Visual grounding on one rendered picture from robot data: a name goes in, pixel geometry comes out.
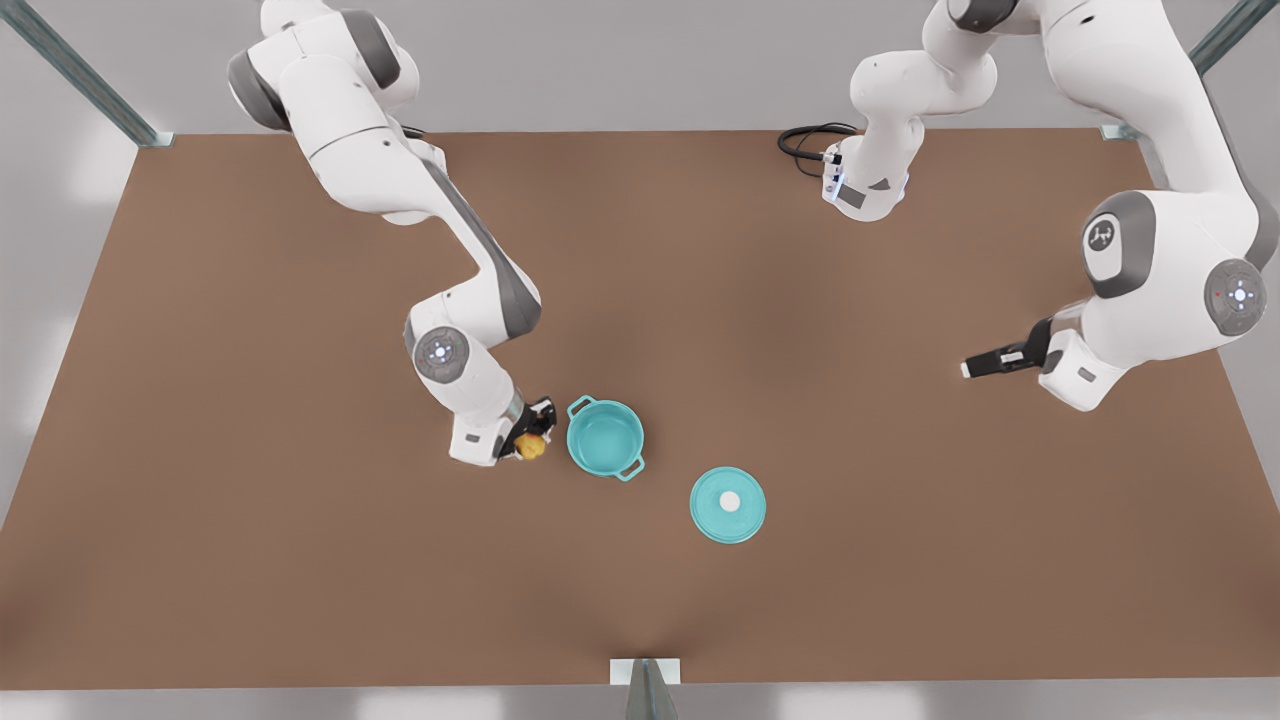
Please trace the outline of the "teal pot lid white knob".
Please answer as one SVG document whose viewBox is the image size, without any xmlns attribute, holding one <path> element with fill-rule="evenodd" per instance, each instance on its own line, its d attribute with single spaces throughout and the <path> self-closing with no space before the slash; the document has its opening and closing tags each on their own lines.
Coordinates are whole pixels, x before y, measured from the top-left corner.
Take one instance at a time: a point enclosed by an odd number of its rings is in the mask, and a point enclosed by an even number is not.
<svg viewBox="0 0 1280 720">
<path fill-rule="evenodd" d="M 763 527 L 767 500 L 760 483 L 740 468 L 719 466 L 694 483 L 689 510 L 695 527 L 722 544 L 739 544 Z"/>
</svg>

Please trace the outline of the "silver frame post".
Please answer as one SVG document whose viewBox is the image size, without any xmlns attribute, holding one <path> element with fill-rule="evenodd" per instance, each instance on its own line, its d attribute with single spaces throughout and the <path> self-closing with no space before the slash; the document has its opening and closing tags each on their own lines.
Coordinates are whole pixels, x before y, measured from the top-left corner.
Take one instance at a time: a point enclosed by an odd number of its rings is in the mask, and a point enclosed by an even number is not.
<svg viewBox="0 0 1280 720">
<path fill-rule="evenodd" d="M 680 659 L 612 659 L 611 684 L 627 685 L 623 720 L 678 720 L 669 685 L 681 683 Z"/>
<path fill-rule="evenodd" d="M 140 149 L 170 147 L 172 132 L 151 127 L 27 0 L 0 0 L 0 19 Z"/>
<path fill-rule="evenodd" d="M 1188 53 L 1198 77 L 1203 79 L 1276 6 L 1280 0 L 1235 0 Z"/>
</svg>

